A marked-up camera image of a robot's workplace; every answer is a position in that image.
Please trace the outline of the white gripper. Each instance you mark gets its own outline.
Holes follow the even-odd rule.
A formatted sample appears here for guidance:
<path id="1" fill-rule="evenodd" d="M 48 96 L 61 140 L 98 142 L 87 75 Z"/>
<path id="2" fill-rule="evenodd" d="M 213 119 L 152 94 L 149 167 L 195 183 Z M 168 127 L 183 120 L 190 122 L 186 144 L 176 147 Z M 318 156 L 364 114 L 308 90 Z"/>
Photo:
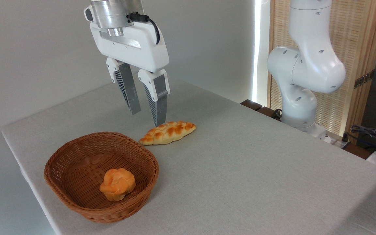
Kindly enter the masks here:
<path id="1" fill-rule="evenodd" d="M 156 44 L 154 26 L 140 22 L 125 27 L 122 36 L 110 36 L 96 23 L 90 23 L 90 30 L 100 53 L 108 57 L 106 65 L 111 80 L 118 84 L 133 115 L 140 112 L 141 107 L 130 65 L 141 68 L 138 77 L 144 84 L 154 124 L 162 125 L 166 121 L 167 95 L 170 94 L 167 73 L 163 69 L 169 63 L 169 56 L 162 34 Z"/>

